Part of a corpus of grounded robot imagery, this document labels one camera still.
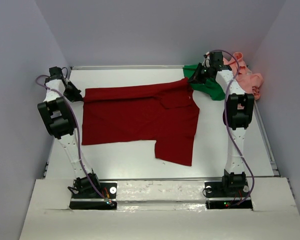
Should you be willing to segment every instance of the white tabletop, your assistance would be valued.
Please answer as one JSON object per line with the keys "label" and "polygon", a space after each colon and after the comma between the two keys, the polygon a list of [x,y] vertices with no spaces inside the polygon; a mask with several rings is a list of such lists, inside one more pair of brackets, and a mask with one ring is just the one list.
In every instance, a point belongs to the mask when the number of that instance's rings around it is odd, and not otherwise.
{"label": "white tabletop", "polygon": [[[127,87],[175,82],[184,77],[182,69],[73,70],[70,80],[85,95],[87,88]],[[194,91],[200,108],[193,144],[192,166],[155,158],[155,141],[140,140],[82,146],[83,154],[100,179],[213,178],[224,174],[228,135],[223,123],[223,101],[213,101]],[[82,130],[83,103],[71,105]],[[256,116],[253,115],[244,142],[246,161],[255,176],[273,176],[270,158]],[[54,141],[47,179],[73,179],[74,171],[58,141]]]}

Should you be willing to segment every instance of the black bracket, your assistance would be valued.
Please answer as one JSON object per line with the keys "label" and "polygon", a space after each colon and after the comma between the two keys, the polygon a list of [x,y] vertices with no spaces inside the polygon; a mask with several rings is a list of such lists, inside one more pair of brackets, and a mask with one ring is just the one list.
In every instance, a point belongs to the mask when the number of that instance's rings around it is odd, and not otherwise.
{"label": "black bracket", "polygon": [[222,187],[226,192],[238,192],[244,189],[246,181],[246,174],[244,172],[241,174],[234,174],[233,172],[228,173],[224,170]]}
{"label": "black bracket", "polygon": [[[58,97],[49,102],[41,102],[37,105],[37,108],[50,135],[61,139],[64,135],[74,133],[74,129],[77,127],[76,122],[63,97]],[[54,116],[54,113],[58,111],[60,115]]]}
{"label": "black bracket", "polygon": [[221,51],[210,53],[209,67],[203,66],[201,63],[196,67],[193,75],[189,78],[188,83],[206,84],[207,79],[216,79],[217,73],[222,70],[232,70],[229,65],[224,65],[224,57]]}
{"label": "black bracket", "polygon": [[[93,170],[91,173],[88,174],[88,176],[92,181],[93,185],[96,187],[96,189],[102,192],[100,181]],[[72,194],[79,195],[79,196],[86,196],[86,198],[95,198],[98,195],[87,177],[83,177],[83,178],[77,177],[76,180],[74,180],[73,187],[68,186],[68,189]]]}
{"label": "black bracket", "polygon": [[[233,130],[237,128],[247,129],[252,121],[254,111],[255,96],[252,93],[237,95],[235,93],[228,96],[226,101],[226,114],[228,125]],[[223,112],[223,122],[226,124],[225,112]]]}
{"label": "black bracket", "polygon": [[63,95],[70,101],[70,102],[79,102],[83,101],[83,97],[81,96],[81,90],[77,89],[76,86],[71,82],[67,81],[64,77],[62,69],[60,67],[54,66],[49,68],[50,77],[45,79],[45,83],[48,83],[52,80],[61,79],[65,90]]}

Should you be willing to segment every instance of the pink cloth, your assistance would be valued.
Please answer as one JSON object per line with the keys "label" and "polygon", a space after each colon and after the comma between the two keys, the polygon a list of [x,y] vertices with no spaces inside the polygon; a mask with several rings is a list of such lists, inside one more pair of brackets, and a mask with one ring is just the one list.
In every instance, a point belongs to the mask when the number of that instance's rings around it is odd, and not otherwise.
{"label": "pink cloth", "polygon": [[[240,87],[245,90],[248,94],[253,94],[254,99],[258,100],[260,98],[260,86],[264,83],[264,78],[260,73],[252,73],[251,70],[247,67],[244,61],[244,55],[241,52],[235,52],[233,56],[239,62],[239,74],[236,77],[236,81],[239,83]],[[225,65],[230,65],[232,68],[233,75],[238,71],[238,65],[236,61],[231,58],[230,61],[223,59]]]}

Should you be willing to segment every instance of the red shirt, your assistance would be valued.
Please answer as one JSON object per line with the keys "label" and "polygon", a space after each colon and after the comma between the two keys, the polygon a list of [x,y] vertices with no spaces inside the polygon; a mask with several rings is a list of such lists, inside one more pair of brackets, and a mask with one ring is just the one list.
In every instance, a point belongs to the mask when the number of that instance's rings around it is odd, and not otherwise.
{"label": "red shirt", "polygon": [[187,80],[86,89],[82,145],[156,140],[156,158],[191,166],[199,108]]}

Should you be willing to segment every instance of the robotic manipulator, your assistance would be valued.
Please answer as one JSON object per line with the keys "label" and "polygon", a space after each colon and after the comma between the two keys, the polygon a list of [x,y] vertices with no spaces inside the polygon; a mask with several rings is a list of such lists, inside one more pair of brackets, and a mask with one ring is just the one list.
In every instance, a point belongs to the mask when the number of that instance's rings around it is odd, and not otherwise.
{"label": "robotic manipulator", "polygon": [[[205,55],[204,63],[197,66],[188,82],[191,84],[205,84],[207,79],[210,79],[216,81],[226,92],[233,78],[231,67],[224,65],[222,52],[214,51],[209,54],[209,58]],[[227,113],[229,134],[231,134],[242,153],[244,151],[246,129],[252,121],[254,102],[254,95],[246,93],[234,80],[229,88],[225,111]],[[226,125],[225,112],[223,112],[223,122]],[[243,197],[247,195],[248,183],[244,162],[230,136],[228,136],[228,155],[222,181],[205,182],[204,184],[207,198],[229,197],[238,191],[242,192]]]}
{"label": "robotic manipulator", "polygon": [[[45,79],[44,83],[46,87],[58,91],[71,102],[83,101],[81,91],[64,77],[61,68],[52,67],[49,73],[50,76]],[[37,108],[48,133],[61,144],[73,168],[75,180],[73,186],[69,186],[68,189],[73,195],[98,198],[89,180],[100,192],[102,192],[101,183],[82,152],[79,157],[78,144],[80,143],[77,141],[75,132],[77,128],[75,116],[67,100],[59,93],[47,89],[44,101],[39,103]]]}

